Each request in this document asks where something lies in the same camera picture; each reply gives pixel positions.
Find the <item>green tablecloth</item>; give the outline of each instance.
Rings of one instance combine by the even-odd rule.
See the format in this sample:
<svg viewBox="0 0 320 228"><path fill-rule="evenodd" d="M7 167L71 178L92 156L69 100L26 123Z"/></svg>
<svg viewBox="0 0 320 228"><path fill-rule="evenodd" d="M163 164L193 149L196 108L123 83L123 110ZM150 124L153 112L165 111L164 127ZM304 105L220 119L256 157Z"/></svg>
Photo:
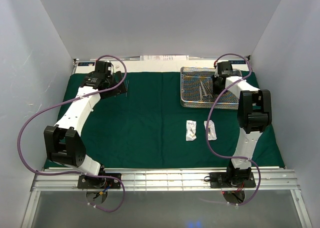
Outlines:
<svg viewBox="0 0 320 228"><path fill-rule="evenodd" d="M64 100L74 98L85 74L70 77ZM228 160L214 156L205 141L204 121L209 109L180 105L180 73L128 73L125 94L101 100L88 117L81 134L87 154L109 168L226 167ZM247 80L258 86L255 74ZM67 111L61 108L59 118ZM197 122L196 139L186 141L186 121ZM236 110L215 109L211 117L217 140L212 148L231 156L239 137ZM284 166L274 130L260 137L253 160L259 166ZM46 162L45 167L56 166Z"/></svg>

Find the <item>metal mesh tray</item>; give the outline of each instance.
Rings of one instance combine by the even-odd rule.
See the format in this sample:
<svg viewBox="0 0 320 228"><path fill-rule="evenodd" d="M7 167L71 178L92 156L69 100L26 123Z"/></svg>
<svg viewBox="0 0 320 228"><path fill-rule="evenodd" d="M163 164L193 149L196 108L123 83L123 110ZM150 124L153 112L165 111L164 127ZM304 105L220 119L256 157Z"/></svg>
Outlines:
<svg viewBox="0 0 320 228"><path fill-rule="evenodd" d="M202 90L202 101L200 95L201 81L202 83L213 90L212 76L215 74L214 68L201 68L201 67L182 67L180 70L180 98L181 105L183 107L193 108L211 108L218 95L203 96ZM240 70L234 70L238 76L242 77ZM220 98L215 108L220 109L238 109L239 100L237 97L227 91Z"/></svg>

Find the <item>white wall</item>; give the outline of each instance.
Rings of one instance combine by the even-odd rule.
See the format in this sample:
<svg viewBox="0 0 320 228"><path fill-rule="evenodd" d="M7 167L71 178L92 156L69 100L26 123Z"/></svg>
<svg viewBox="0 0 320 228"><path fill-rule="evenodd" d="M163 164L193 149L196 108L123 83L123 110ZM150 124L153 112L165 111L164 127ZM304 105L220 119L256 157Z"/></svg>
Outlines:
<svg viewBox="0 0 320 228"><path fill-rule="evenodd" d="M251 54L280 0L41 0L72 58Z"/></svg>
<svg viewBox="0 0 320 228"><path fill-rule="evenodd" d="M272 94L275 136L294 168L313 227L320 227L320 0L282 0L252 54Z"/></svg>
<svg viewBox="0 0 320 228"><path fill-rule="evenodd" d="M0 0L0 227L22 223L34 175L21 163L17 136L23 122L61 102L72 59L40 0ZM23 154L36 169L45 162L43 130L58 110L26 129Z"/></svg>

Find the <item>purple hose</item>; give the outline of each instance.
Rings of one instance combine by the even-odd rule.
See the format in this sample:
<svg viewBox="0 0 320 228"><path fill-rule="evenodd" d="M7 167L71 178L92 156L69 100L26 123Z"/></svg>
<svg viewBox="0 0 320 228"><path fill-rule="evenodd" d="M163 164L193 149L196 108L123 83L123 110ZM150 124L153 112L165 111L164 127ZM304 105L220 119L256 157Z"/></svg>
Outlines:
<svg viewBox="0 0 320 228"><path fill-rule="evenodd" d="M206 144L207 144L207 146L209 147L210 151L211 151L215 156L220 157L220 158L223 158L223 159L234 159L234 158L236 158L236 159L246 159L246 160L249 160L252 164L255 165L255 167L256 167L256 169L257 169L257 171L258 171L258 176L259 176L258 184L257 184L257 186L256 186L256 190L254 191L253 195L252 195L248 200L246 200L245 202L238 204L238 206L242 206L242 205L245 205L245 204L247 204L248 202L250 202L250 201L256 196L256 194L257 194L257 192L258 192L258 190L259 190L259 187L260 187L260 184L261 184L261 173L260 173L260 169L259 169L258 165L257 165L253 160L250 160L248 157L241 157L241 156L231 157L231 156L223 156L223 155L218 154L217 152L215 152L215 151L212 149L212 147L210 146L209 139L208 139L209 121L210 121L212 112L213 112L216 104L218 103L219 99L221 98L221 96L222 96L229 88L231 88L233 85L237 84L238 82L241 82L241 81L247 79L248 77L250 77L250 75L251 75L251 73L252 73L252 68L251 68L250 62L249 62L248 60L246 60L243 56L238 55L238 54L235 54L235 53L226 53L226 54L224 54L224 55L221 55L221 56L218 57L217 60L214 62L214 65L216 66L216 62L217 62L219 59L221 59L222 57L227 56L227 55L233 55L233 56L237 56L237 57L242 58L242 59L245 61L245 63L247 64L247 66L248 66L249 74L248 74L247 76L243 77L242 79L239 79L239 80L233 82L232 84L230 84L230 85L229 85L228 87L226 87L226 88L219 94L219 96L216 98L216 100L214 101L214 103L213 103L213 105L212 105L212 107L211 107L211 109L210 109L210 112L209 112L209 115L208 115L208 119L206 120L205 140L206 140Z"/></svg>
<svg viewBox="0 0 320 228"><path fill-rule="evenodd" d="M127 76L127 73L126 73L126 72L127 72L127 67L126 67L126 65L124 64L124 62L122 62L120 58L118 58L118 57L116 57L116 56L112 56L112 55L103 55L103 56L99 57L99 58L97 59L97 61L99 61L100 59L102 59L102 58L104 58L104 57L112 57L112 58L118 60L118 61L123 65L123 68L124 68L124 72L125 72L125 73L124 73L124 76L123 76L122 80L121 80L116 86L114 86L114 87L107 88L107 89L100 90L100 91L96 91L96 92L92 92L92 93L86 94L86 95L84 95L84 96L82 96L82 97L89 97L89 96L94 95L94 94L97 94L97 93L108 92L108 91L114 90L114 89L116 89L117 87L119 87L119 86L124 82L124 80L126 79L126 76ZM29 171L31 171L31 172L33 172L33 173L35 173L35 174L37 174L37 175L41 175L41 176L58 176L58 175L64 175L64 174L81 174L81 172L76 172L76 171L58 172L58 173L39 172L39 171L33 169L32 167L30 167L30 166L28 165L28 163L27 163L26 160L24 159L24 157L23 157L23 155L22 155L22 152L21 152L21 136L22 136L22 133L24 132L26 126L29 124L30 121L32 121L34 118L36 118L38 115L40 115L40 114L42 114L42 113L44 113L44 112L47 112L47 111L49 111L49 110L51 110L51 109L54 109L54 108L56 108L56 107L60 107L60 106L62 106L62 105L68 104L68 103L72 103L72 102L74 102L74 101L78 101L78 100L80 100L80 99L81 99L81 97L76 97L76 98L70 99L70 100L68 100L68 101L65 101L65 102L62 102L62 103L53 105L53 106L51 106L51 107L48 107L48 108L46 108L46 109L44 109L44 110L41 110L41 111L37 112L36 114L32 115L32 116L24 123L24 125L21 127L21 129L20 129L20 131L19 131L19 134L18 134L16 146L17 146L17 148L18 148L18 149L17 149L17 150L18 150L18 154L19 154L19 157L20 157L22 163L24 164L24 166L25 166ZM105 211L105 212L114 212L114 211L118 210L118 209L120 208L120 206L123 204L124 200L125 200L125 193L126 193L126 190L125 190L125 187L124 187L124 184L122 183L122 181L121 181L120 179L116 178L116 177L111 177L111 176L94 176L94 175L87 175L87 176L88 176L88 177L95 177L95 178L116 179L117 181L120 182L120 184L121 184L121 186L122 186L122 189L123 189L123 197L122 197L122 200L121 200L120 204L119 204L115 209L113 209L113 210L107 210L107 209L105 209L105 208L96 206L98 209L103 210L103 211Z"/></svg>

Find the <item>purple cable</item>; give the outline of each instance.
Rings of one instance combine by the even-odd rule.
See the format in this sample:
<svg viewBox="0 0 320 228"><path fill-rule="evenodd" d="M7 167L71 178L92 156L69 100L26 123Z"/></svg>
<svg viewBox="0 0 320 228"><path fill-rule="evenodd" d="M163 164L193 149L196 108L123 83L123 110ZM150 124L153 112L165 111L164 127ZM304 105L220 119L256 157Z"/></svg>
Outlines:
<svg viewBox="0 0 320 228"><path fill-rule="evenodd" d="M89 97L91 95L94 95L94 94L98 94L98 93L102 93L102 92L108 92L108 91L111 91L111 90L114 90L116 89L117 87L119 87L123 82L124 80L126 79L126 76L127 76L127 67L126 65L124 64L124 62L121 61L120 58L116 57L116 56L112 56L112 55L103 55L101 57L99 57L97 59L97 61L99 61L100 59L104 58L104 57L112 57L116 60L118 60L122 65L123 65L123 68L124 68L124 76L122 78L122 80L114 87L111 87L111 88L107 88L107 89L104 89L104 90L100 90L100 91L96 91L96 92L92 92L92 93L89 93L89 94L86 94L82 97ZM82 97L76 97L76 98L73 98L73 99L70 99L68 101L65 101L65 102L62 102L62 103L59 103L59 104L56 104L56 105L53 105L51 107L48 107L44 110L41 110L39 112L37 112L36 114L32 115L25 123L24 125L21 127L20 131L19 131L19 134L18 134L18 138L17 138L17 142L16 142L16 146L17 146L17 150L18 150L18 154L19 154L19 157L22 161L22 163L24 164L24 166L31 172L37 174L37 175L41 175L41 176L58 176L58 175L65 175L65 174L81 174L81 172L76 172L76 171L69 171L69 172L58 172L58 173L47 173L47 172L39 172L35 169L33 169L32 167L30 167L28 165L28 163L26 162L26 160L24 159L23 155L22 155L22 151L21 151L21 137L22 137L22 133L24 132L26 126L29 124L30 121L32 121L34 118L36 118L38 115L44 113L44 112L47 112L51 109L54 109L56 107L60 107L62 105L65 105L65 104L68 104L68 103L72 103L74 101L78 101L80 100ZM102 208L102 207L98 207L96 206L98 209L100 210L103 210L105 212L114 212L116 211L117 209L120 208L120 206L123 204L124 200L125 200L125 194L126 194L126 190L125 190L125 187L124 187L124 184L122 183L122 181L120 179L118 179L117 177L111 177L111 176L94 176L94 175L88 175L88 177L95 177L95 178L108 178L108 179L115 179L117 181L120 182L121 186L122 186L122 189L123 189L123 197L122 197L122 200L120 202L120 204L115 208L115 209L112 209L112 210L108 210L108 209L105 209L105 208Z"/></svg>
<svg viewBox="0 0 320 228"><path fill-rule="evenodd" d="M247 79L248 77L250 77L251 73L252 73L252 68L251 68L251 64L248 60L246 60L243 56L241 55L238 55L238 54L235 54L235 53L226 53L224 55L221 55L220 57L218 57L216 59L216 61L214 62L214 66L216 66L216 62L221 59L222 57L224 56L227 56L227 55L233 55L233 56L237 56L237 57L240 57L242 58L245 63L247 64L248 66L248 69L249 69L249 74L245 77L243 77L242 79L239 79L235 82L233 82L232 84L230 84L228 87L226 87L220 94L219 96L216 98L216 100L214 101L211 109L210 109L210 112L209 112L209 115L208 115L208 119L206 120L206 126L205 126L205 140L206 140L206 144L207 146L209 147L210 151L217 157L220 157L220 158L223 158L223 159L246 159L248 161L250 161L252 164L255 165L257 171L258 171L258 176L259 176L259 180L258 180L258 184L256 186L256 190L254 191L253 195L248 199L246 200L245 202L243 203L240 203L240 204L235 204L235 203L230 203L231 205L234 205L234 206L242 206L242 205L245 205L247 204L248 202L250 202L257 194L258 190L259 190L259 187L260 187L260 184L261 184L261 172L260 172L260 169L258 167L258 165L253 161L253 160L250 160L248 157L241 157L241 156L223 156L223 155L220 155L218 154L217 152L215 152L212 147L210 146L210 142L209 142L209 139L208 139L208 133L209 133L209 121L210 121L210 118L211 118L211 115L212 115L212 112L216 106L216 104L218 103L219 99L221 98L221 96L229 89L231 88L232 86L234 86L235 84L237 84L238 82L241 82L245 79ZM205 202L211 202L211 203L219 203L219 202L214 202L214 201L207 201L207 200L202 200L202 201L205 201Z"/></svg>

